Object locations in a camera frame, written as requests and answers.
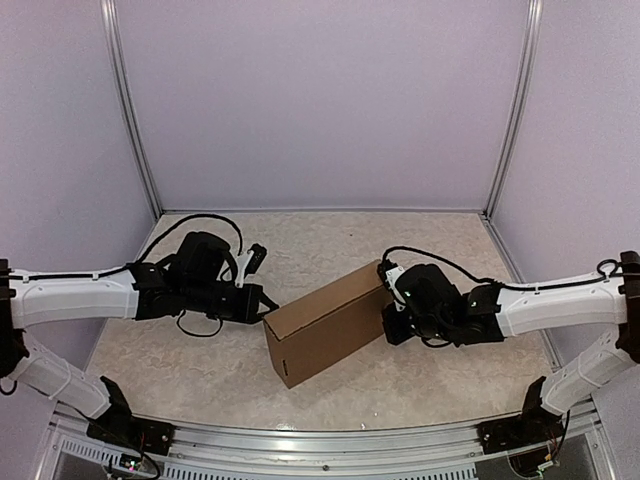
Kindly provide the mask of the brown cardboard box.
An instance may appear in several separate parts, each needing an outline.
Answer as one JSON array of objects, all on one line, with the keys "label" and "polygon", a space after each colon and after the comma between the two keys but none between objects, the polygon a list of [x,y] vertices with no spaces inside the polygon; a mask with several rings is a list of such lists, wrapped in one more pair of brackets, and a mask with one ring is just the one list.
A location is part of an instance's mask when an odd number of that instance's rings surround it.
[{"label": "brown cardboard box", "polygon": [[272,366],[292,389],[384,334],[391,296],[369,264],[268,314],[265,337]]}]

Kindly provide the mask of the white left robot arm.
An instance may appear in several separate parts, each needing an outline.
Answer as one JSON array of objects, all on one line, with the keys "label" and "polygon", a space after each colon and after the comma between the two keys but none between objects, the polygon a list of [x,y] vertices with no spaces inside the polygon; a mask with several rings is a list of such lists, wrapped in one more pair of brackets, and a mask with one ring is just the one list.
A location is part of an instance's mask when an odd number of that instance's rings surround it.
[{"label": "white left robot arm", "polygon": [[132,321],[202,314],[223,325],[253,325],[278,306],[249,281],[267,250],[255,243],[234,253],[222,238],[190,232],[178,250],[157,262],[137,260],[107,270],[29,272],[1,262],[1,376],[99,422],[121,445],[140,424],[118,384],[90,375],[36,340],[43,325]]}]

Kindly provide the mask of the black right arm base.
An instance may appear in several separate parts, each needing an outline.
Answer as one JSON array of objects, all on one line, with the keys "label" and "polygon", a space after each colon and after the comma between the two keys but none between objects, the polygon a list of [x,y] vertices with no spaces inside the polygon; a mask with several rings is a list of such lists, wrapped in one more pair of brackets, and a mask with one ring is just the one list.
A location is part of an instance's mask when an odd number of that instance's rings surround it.
[{"label": "black right arm base", "polygon": [[522,411],[516,415],[488,420],[477,426],[485,455],[513,450],[536,443],[558,440],[564,432],[562,417],[542,408],[541,391],[546,378],[540,377],[528,388]]}]

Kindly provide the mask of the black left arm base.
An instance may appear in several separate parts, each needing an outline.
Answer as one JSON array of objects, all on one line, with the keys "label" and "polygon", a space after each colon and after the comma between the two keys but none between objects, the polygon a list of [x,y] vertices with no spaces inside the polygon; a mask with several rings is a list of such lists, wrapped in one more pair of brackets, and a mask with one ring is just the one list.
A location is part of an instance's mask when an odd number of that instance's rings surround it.
[{"label": "black left arm base", "polygon": [[120,387],[105,376],[100,381],[109,394],[109,408],[96,419],[88,420],[87,436],[137,452],[167,456],[175,426],[135,416]]}]

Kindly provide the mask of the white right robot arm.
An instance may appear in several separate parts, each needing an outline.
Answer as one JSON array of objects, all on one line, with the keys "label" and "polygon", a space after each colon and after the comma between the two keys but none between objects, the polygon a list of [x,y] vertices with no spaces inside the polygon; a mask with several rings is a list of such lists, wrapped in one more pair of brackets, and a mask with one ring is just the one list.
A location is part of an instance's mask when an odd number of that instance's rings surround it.
[{"label": "white right robot arm", "polygon": [[509,284],[472,276],[461,293],[440,269],[444,258],[405,269],[387,256],[377,274],[392,296],[382,312],[387,341],[417,337],[431,348],[499,343],[521,334],[605,324],[607,330],[574,360],[528,389],[511,426],[523,444],[535,442],[551,420],[639,363],[639,255],[625,251],[601,261],[592,273],[568,279]]}]

